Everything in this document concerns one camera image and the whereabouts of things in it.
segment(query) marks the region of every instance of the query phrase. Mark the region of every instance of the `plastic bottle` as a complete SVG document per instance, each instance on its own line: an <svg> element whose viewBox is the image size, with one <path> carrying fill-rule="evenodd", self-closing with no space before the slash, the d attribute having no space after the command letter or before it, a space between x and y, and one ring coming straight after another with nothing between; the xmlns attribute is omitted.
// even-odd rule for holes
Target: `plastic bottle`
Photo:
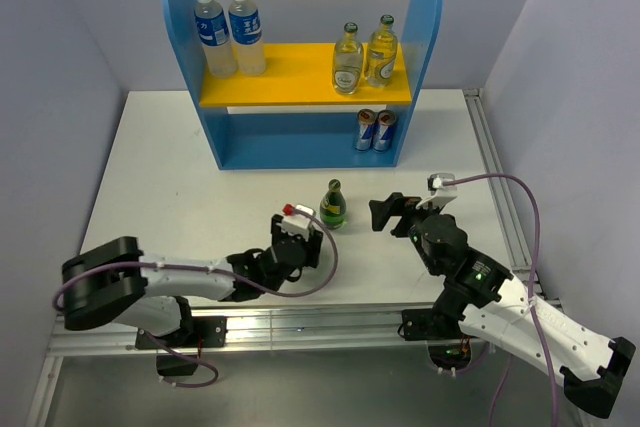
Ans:
<svg viewBox="0 0 640 427"><path fill-rule="evenodd" d="M240 70L246 75L262 74L267 68L267 60L256 4L252 0L233 0L229 6L229 22Z"/></svg>
<svg viewBox="0 0 640 427"><path fill-rule="evenodd" d="M215 0L197 0L196 25L209 70L216 77L229 77L238 68L229 40L222 6Z"/></svg>

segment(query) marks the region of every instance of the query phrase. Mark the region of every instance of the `can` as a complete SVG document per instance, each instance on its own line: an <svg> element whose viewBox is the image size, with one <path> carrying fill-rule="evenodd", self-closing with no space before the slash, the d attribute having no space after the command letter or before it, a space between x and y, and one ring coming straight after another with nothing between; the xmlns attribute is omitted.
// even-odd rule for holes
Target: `can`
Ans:
<svg viewBox="0 0 640 427"><path fill-rule="evenodd" d="M376 152L385 152L391 147L396 120L398 117L391 110L383 110L378 113L376 132L373 136L373 149Z"/></svg>
<svg viewBox="0 0 640 427"><path fill-rule="evenodd" d="M356 133L356 150L364 152L371 147L373 131L375 129L376 114L371 109L358 112L358 131Z"/></svg>

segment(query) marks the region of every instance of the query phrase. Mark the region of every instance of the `blue shelf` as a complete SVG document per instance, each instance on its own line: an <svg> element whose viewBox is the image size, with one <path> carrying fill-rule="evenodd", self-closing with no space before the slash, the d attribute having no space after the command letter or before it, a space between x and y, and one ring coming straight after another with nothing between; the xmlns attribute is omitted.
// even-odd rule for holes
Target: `blue shelf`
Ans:
<svg viewBox="0 0 640 427"><path fill-rule="evenodd" d="M384 153L353 148L356 114L230 114L200 105L206 67L195 23L196 0L162 0L167 34L218 168L309 169L394 167L411 121L440 26L442 0L410 0L400 43L411 104L398 113L391 148Z"/></svg>
<svg viewBox="0 0 640 427"><path fill-rule="evenodd" d="M382 153L354 149L356 114L352 112L236 114L225 120L223 170L395 166L393 144Z"/></svg>

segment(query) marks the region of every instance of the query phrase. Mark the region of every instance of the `glass bottle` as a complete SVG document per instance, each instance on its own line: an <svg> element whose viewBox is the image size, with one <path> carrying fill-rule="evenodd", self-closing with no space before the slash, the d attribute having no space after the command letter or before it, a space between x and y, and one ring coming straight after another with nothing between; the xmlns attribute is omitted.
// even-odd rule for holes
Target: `glass bottle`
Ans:
<svg viewBox="0 0 640 427"><path fill-rule="evenodd" d="M353 22L344 24L344 37L333 49L333 88L340 94L353 94L358 88L364 48L356 34L358 26Z"/></svg>
<svg viewBox="0 0 640 427"><path fill-rule="evenodd" d="M320 202L320 220L329 229L341 227L347 213L347 202L340 192L340 187L340 181L333 179L329 182L329 191Z"/></svg>
<svg viewBox="0 0 640 427"><path fill-rule="evenodd" d="M380 27L371 34L367 45L364 75L367 82L374 87L387 85L393 73L393 64L398 53L398 38L391 27L393 16L380 17Z"/></svg>

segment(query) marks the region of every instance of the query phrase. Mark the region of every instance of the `white table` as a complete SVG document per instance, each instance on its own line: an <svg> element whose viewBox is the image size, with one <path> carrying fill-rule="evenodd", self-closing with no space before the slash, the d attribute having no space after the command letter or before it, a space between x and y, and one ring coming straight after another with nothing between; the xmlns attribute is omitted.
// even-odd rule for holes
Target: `white table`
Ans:
<svg viewBox="0 0 640 427"><path fill-rule="evenodd" d="M405 142L395 169L223 172L187 92L131 92L82 250L122 235L138 237L146 252L193 259L266 248L271 216L286 203L317 209L335 177L343 185L348 224L335 233L340 265L333 281L312 296L263 295L234 308L433 302L443 278L428 275L409 240L389 235L396 221L385 232L371 230L368 201L394 191L424 196L432 173L461 178L484 172L462 92L423 90ZM472 246L508 265L488 183L458 189L447 212L456 216ZM320 267L305 269L299 282L285 283L282 291L319 283L330 255L325 241ZM198 299L194 305L212 303Z"/></svg>

